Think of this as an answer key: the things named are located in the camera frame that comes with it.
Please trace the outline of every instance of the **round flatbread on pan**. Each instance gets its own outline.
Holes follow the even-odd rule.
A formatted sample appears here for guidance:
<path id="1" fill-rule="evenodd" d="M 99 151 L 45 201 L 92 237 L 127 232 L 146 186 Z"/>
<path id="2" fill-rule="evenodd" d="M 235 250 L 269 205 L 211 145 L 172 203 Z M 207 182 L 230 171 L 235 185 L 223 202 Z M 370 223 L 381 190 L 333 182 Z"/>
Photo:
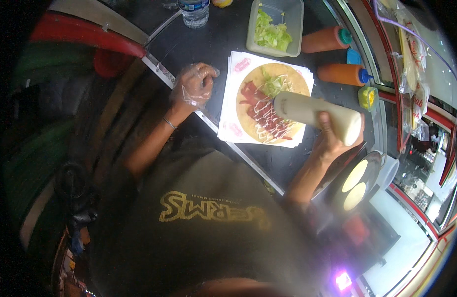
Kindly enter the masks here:
<path id="1" fill-rule="evenodd" d="M 301 76 L 295 69 L 290 66 L 279 64 L 279 63 L 271 63 L 261 65 L 253 69 L 243 80 L 242 84 L 238 88 L 237 92 L 237 100 L 236 100 L 236 110 L 238 120 L 243 128 L 243 130 L 250 135 L 253 139 L 261 143 L 270 143 L 270 144 L 279 144 L 286 141 L 290 138 L 293 138 L 295 134 L 303 127 L 302 123 L 298 123 L 295 121 L 290 121 L 290 128 L 289 131 L 283 136 L 284 138 L 275 139 L 271 133 L 267 133 L 263 128 L 257 128 L 257 122 L 249 116 L 247 113 L 251 107 L 250 104 L 244 103 L 247 101 L 247 98 L 243 96 L 242 90 L 246 87 L 247 83 L 253 82 L 253 84 L 259 88 L 262 84 L 265 83 L 265 77 L 263 76 L 262 68 L 265 70 L 267 74 L 271 77 L 276 77 L 279 75 L 285 75 L 284 78 L 286 82 L 291 82 L 291 90 L 290 92 L 302 94 L 305 96 L 309 96 L 309 88 L 306 84 L 305 79 Z"/>

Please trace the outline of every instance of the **pan handle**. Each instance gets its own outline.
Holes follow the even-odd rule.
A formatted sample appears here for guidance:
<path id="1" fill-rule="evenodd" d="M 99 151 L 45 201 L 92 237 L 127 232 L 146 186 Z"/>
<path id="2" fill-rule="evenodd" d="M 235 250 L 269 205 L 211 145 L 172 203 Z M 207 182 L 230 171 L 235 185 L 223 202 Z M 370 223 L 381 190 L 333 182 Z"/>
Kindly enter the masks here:
<path id="1" fill-rule="evenodd" d="M 382 158 L 384 158 L 384 157 L 385 157 L 385 159 L 384 159 L 383 164 L 380 166 L 380 169 L 382 169 L 383 166 L 384 166 L 384 165 L 386 164 L 386 162 L 387 162 L 387 153 L 386 153 L 386 152 L 384 152 L 384 153 L 380 156 L 380 162 L 381 162 L 381 163 L 382 163 Z"/>

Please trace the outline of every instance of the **stack of paper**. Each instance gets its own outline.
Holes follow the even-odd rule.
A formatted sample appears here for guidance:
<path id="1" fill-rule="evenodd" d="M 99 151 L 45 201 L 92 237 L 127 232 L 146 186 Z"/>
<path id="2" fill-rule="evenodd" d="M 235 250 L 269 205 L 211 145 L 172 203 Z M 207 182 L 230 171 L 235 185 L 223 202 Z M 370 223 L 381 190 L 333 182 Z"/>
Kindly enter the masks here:
<path id="1" fill-rule="evenodd" d="M 269 63 L 280 63 L 291 66 L 303 76 L 311 94 L 314 85 L 313 74 L 306 67 L 291 65 L 272 59 L 255 56 L 249 53 L 232 51 L 228 57 L 228 74 L 225 84 L 224 101 L 220 115 L 219 132 L 217 136 L 220 140 L 233 143 L 262 144 L 258 140 L 248 135 L 242 128 L 238 120 L 236 104 L 237 93 L 245 77 L 255 68 Z M 303 141 L 305 125 L 296 133 L 291 140 L 285 140 L 279 144 L 268 144 L 270 146 L 296 147 Z"/>

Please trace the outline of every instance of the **shredded lettuce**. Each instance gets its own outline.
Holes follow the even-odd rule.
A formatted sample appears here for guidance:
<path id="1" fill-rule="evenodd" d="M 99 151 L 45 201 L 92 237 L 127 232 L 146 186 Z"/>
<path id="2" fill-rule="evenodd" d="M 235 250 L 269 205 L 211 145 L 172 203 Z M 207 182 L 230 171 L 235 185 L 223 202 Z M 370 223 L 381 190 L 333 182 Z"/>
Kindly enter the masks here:
<path id="1" fill-rule="evenodd" d="M 286 80 L 286 74 L 271 77 L 264 67 L 261 67 L 265 83 L 259 89 L 270 98 L 275 98 L 281 91 L 291 91 L 292 83 Z"/>
<path id="2" fill-rule="evenodd" d="M 256 16 L 255 27 L 255 42 L 263 47 L 286 51 L 288 44 L 293 41 L 291 35 L 286 32 L 286 25 L 273 25 L 270 22 L 273 19 L 264 13 L 261 9 L 258 10 Z"/>

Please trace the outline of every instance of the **black t-shirt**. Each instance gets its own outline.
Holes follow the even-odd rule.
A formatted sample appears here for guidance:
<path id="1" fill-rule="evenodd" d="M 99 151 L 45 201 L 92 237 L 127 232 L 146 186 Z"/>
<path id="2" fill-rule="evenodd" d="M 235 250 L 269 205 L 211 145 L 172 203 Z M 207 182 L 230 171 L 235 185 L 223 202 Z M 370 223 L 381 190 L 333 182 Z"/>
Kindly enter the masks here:
<path id="1" fill-rule="evenodd" d="M 104 296 L 167 296 L 200 282 L 248 277 L 314 296 L 329 273 L 260 179 L 213 150 L 154 166 L 138 192 L 128 172 L 106 189 L 90 270 Z"/>

